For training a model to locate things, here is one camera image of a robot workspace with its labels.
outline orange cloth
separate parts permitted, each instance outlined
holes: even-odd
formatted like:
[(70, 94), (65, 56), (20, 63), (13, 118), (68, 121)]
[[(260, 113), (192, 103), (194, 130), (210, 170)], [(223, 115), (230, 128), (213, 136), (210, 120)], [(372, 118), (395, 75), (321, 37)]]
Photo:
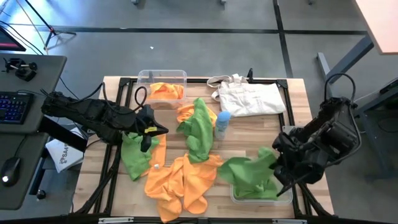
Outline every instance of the orange cloth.
[(181, 214), (180, 197), (184, 196), (184, 208), (194, 214), (207, 209), (203, 194), (213, 185), (217, 167), (223, 163), (220, 156), (198, 164), (189, 162), (188, 154), (174, 160), (171, 167), (150, 168), (145, 193), (157, 199), (157, 211), (163, 222), (172, 221)]
[[(217, 115), (214, 114), (214, 112), (207, 107), (207, 111), (209, 112), (211, 123), (213, 124), (213, 128), (216, 126), (216, 120), (217, 120)], [(194, 107), (193, 105), (188, 105), (188, 106), (182, 106), (179, 109), (177, 109), (177, 121), (181, 123), (182, 121), (187, 120), (193, 115), (194, 112)]]
[[(152, 150), (152, 159), (148, 163), (151, 167), (154, 167), (156, 164), (158, 164), (159, 167), (163, 167), (166, 160), (166, 134), (161, 134), (156, 137), (159, 140), (159, 144)], [(143, 172), (141, 177), (147, 175), (149, 170), (150, 169), (147, 169)]]
[(148, 100), (180, 100), (183, 98), (184, 87), (168, 83), (150, 85)]

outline clear plastic container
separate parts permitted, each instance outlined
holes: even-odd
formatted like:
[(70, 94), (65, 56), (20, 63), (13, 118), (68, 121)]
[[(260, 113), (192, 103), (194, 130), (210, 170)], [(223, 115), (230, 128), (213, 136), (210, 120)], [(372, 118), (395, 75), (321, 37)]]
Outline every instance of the clear plastic container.
[[(275, 182), (278, 192), (282, 189), (283, 185), (276, 179), (276, 177), (272, 176), (271, 179)], [(231, 200), (236, 204), (246, 204), (246, 205), (288, 205), (292, 203), (293, 193), (292, 189), (288, 189), (285, 193), (278, 197), (277, 200), (268, 200), (268, 199), (243, 199), (243, 198), (235, 198), (234, 196), (234, 186), (230, 185), (231, 189)]]
[[(147, 99), (146, 103), (153, 108), (178, 108), (183, 105), (187, 97), (187, 73), (183, 70), (142, 70), (138, 74), (136, 89), (140, 86), (147, 88), (148, 96), (150, 96), (150, 86), (155, 83), (168, 83), (183, 86), (183, 94), (181, 99), (170, 100), (162, 98)], [(138, 101), (144, 98), (144, 91), (140, 90), (137, 94)]]

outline yellow tag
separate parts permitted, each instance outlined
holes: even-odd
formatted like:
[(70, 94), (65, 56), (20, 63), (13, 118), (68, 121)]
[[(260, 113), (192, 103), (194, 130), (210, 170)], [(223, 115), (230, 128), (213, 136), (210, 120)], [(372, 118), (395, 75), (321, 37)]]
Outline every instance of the yellow tag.
[(145, 133), (151, 132), (151, 131), (157, 131), (156, 127), (149, 127), (147, 129), (145, 129)]

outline green cloth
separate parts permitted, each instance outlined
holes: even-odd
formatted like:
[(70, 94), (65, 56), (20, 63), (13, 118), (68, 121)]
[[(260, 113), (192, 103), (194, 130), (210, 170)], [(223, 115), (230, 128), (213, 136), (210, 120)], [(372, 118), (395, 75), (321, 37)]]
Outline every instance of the green cloth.
[(148, 151), (141, 152), (142, 138), (143, 136), (138, 136), (137, 133), (129, 133), (128, 136), (123, 133), (122, 135), (121, 158), (132, 181), (138, 180), (141, 174), (150, 168), (148, 163), (152, 158), (150, 152), (159, 144), (159, 140), (152, 137)]
[(275, 161), (272, 149), (261, 147), (255, 160), (246, 157), (228, 159), (218, 168), (218, 175), (234, 186), (235, 198), (277, 200), (278, 189), (270, 179), (274, 171), (269, 168)]
[(189, 148), (191, 164), (208, 160), (209, 151), (213, 147), (213, 125), (203, 99), (195, 99), (193, 108), (193, 115), (177, 128), (177, 132), (183, 132), (187, 137), (185, 144)]

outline white tote bag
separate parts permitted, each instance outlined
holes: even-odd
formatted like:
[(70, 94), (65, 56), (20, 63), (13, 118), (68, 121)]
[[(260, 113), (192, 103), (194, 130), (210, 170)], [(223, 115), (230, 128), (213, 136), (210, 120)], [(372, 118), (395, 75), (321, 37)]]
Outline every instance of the white tote bag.
[[(212, 85), (219, 80), (221, 84)], [(211, 97), (220, 102), (221, 110), (234, 117), (279, 114), (286, 110), (278, 86), (274, 84), (249, 84), (238, 74), (213, 77), (207, 85), (217, 90)]]

